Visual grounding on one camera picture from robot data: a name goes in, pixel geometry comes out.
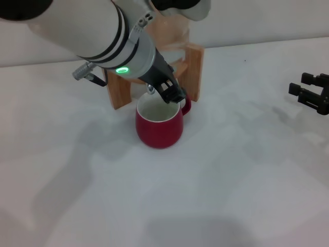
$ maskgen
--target white tabletop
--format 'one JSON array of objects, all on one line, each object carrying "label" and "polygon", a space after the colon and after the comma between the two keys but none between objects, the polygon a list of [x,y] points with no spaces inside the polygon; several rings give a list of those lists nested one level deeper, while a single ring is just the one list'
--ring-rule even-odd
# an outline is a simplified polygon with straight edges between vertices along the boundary
[{"label": "white tabletop", "polygon": [[81,64],[0,69],[1,247],[328,246],[329,118],[288,87],[329,74],[329,38],[207,49],[166,150]]}]

